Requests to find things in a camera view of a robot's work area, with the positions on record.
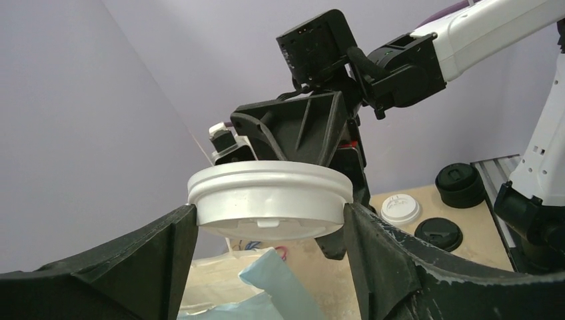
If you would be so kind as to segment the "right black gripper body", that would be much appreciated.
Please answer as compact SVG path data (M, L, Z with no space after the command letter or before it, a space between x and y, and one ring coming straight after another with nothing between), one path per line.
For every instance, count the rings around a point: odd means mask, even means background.
M290 69L294 91L279 101L340 91L348 120L328 168L352 182L353 201L366 203L366 156L358 110L362 93L352 71L356 40L342 11L331 9L293 27L277 38Z

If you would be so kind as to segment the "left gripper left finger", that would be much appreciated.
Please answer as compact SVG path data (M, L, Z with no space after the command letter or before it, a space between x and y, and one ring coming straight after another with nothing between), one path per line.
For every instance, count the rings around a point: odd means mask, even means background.
M199 229L194 205L34 271L1 275L2 319L176 319Z

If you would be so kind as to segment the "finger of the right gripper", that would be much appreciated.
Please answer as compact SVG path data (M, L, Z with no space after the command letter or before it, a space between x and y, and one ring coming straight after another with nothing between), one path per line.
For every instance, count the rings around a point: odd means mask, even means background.
M287 101L242 105L231 113L239 135L248 137L259 160L328 167L348 120L340 91Z
M366 225L361 225L361 220L350 220L348 222L348 214L352 217L353 213L360 212L358 209L349 210L349 206L350 205L346 203L342 210L341 217L344 219L343 226L331 234L317 237L315 239L316 244L326 259L341 261L344 259L347 252L347 241L355 240L356 246L354 246L353 249L358 251L358 257L354 258L354 260L371 261L373 259L373 253L370 251L372 247L370 246L370 239L368 238L370 229ZM361 203L358 207L361 206L373 214L372 205L369 203Z

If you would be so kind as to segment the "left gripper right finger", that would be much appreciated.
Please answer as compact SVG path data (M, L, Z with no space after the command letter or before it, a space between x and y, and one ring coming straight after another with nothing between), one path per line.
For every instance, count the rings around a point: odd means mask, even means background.
M344 206L344 242L362 319L563 319L564 274L463 259Z

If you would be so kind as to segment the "light blue paper bag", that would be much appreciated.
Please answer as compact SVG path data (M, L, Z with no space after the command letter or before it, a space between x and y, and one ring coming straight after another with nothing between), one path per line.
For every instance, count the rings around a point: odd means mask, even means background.
M232 251L193 261L178 319L324 319L273 249Z

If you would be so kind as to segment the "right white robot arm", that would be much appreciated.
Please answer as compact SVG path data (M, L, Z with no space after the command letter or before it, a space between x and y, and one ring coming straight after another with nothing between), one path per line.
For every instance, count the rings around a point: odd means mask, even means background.
M344 13L364 52L414 29L449 1L227 1L217 13L246 89L229 110L274 99L290 87L275 39L325 11ZM547 27L487 58L433 97L384 120L360 110L361 139L372 195L432 183L449 163L519 153L550 90L557 32Z

